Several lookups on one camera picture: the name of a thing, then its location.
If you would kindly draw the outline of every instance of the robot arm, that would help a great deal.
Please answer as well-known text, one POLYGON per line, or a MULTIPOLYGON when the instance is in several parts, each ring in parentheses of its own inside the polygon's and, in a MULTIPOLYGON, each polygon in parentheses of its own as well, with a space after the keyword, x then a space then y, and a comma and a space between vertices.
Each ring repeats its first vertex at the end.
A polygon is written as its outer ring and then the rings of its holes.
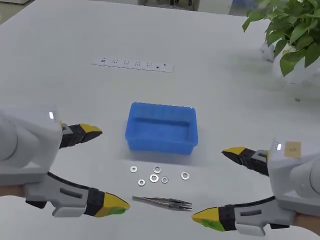
POLYGON ((192 216, 195 222, 221 232, 263 237, 266 225, 289 228, 297 213, 320 217, 320 144, 277 138, 269 151, 232 147, 222 153, 269 176, 274 196, 205 209, 192 216))
POLYGON ((53 107, 0 112, 0 186, 22 185, 26 202, 55 207, 54 217, 104 217, 130 206, 121 198, 49 172, 59 149, 88 142, 102 131, 87 124, 60 122, 53 107))

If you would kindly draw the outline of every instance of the gray gripper panel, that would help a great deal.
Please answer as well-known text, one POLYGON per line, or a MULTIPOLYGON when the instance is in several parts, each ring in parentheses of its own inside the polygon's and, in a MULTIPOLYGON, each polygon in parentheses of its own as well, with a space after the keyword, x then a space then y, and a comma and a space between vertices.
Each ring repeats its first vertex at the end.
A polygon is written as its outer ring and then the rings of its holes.
POLYGON ((63 183, 47 175, 42 182, 24 186, 27 201, 51 202, 56 208, 84 208, 87 204, 88 189, 63 183))
POLYGON ((280 208, 275 199, 255 206, 236 207, 234 215, 237 224, 263 228, 267 224, 292 225, 296 212, 280 208))

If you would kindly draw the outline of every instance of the power socket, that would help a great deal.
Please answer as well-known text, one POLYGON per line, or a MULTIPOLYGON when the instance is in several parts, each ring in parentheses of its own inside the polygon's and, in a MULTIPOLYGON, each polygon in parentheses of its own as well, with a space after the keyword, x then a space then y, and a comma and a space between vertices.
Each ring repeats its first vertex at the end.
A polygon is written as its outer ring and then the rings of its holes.
POLYGON ((138 69, 164 73, 173 73, 175 69, 173 65, 168 63, 156 63, 151 61, 137 61, 108 57, 97 57, 93 60, 92 65, 125 69, 138 69))

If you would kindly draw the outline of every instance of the green plant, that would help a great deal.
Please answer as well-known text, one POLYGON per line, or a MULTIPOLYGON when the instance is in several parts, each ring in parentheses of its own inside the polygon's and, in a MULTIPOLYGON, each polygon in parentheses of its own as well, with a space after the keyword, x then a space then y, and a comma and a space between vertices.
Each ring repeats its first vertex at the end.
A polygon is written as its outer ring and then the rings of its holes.
POLYGON ((285 48, 292 47, 280 59, 283 76, 292 72, 304 58, 308 67, 320 57, 320 0, 259 0, 263 8, 250 9, 242 28, 251 22, 270 20, 265 41, 275 44, 274 57, 285 48))

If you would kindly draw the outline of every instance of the yellow fingertip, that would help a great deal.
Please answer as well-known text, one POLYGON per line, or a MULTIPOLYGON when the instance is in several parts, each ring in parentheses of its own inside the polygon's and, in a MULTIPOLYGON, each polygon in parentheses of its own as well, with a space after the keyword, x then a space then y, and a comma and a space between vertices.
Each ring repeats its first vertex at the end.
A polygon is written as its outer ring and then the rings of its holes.
POLYGON ((80 126, 85 131, 86 134, 91 132, 102 132, 102 130, 96 126, 91 126, 84 123, 81 123, 80 126))
POLYGON ((244 146, 236 146, 236 147, 227 148, 227 149, 223 150, 222 152, 232 153, 232 154, 239 155, 239 154, 241 154, 245 149, 246 149, 246 148, 245 148, 244 146))
POLYGON ((225 232, 223 225, 219 219, 219 208, 208 208, 192 215, 193 221, 199 223, 207 228, 217 230, 219 232, 225 232))
POLYGON ((129 203, 111 193, 104 193, 103 207, 96 213, 96 218, 123 214, 130 208, 129 203))

